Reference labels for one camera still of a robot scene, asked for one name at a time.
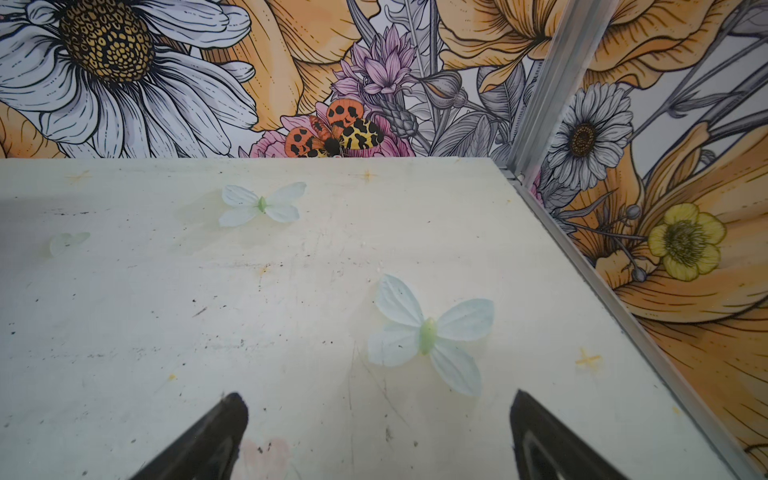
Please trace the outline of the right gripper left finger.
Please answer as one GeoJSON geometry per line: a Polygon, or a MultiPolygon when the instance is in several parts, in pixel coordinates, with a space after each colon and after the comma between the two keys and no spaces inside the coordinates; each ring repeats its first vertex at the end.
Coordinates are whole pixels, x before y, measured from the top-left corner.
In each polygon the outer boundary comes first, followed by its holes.
{"type": "Polygon", "coordinates": [[[230,479],[248,420],[242,397],[226,395],[132,479],[230,479]]]}

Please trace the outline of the right aluminium corner post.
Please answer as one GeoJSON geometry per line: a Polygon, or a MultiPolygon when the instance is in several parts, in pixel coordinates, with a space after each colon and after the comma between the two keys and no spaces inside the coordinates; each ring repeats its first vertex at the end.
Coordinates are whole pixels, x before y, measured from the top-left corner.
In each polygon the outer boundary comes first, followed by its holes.
{"type": "Polygon", "coordinates": [[[506,162],[524,189],[531,188],[617,6],[616,1],[568,3],[506,162]]]}

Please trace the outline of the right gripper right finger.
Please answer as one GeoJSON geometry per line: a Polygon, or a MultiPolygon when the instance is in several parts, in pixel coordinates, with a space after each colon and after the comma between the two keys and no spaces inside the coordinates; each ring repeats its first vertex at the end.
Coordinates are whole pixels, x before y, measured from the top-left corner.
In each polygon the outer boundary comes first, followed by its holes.
{"type": "Polygon", "coordinates": [[[516,392],[509,421],[519,478],[627,480],[528,392],[516,392]]]}

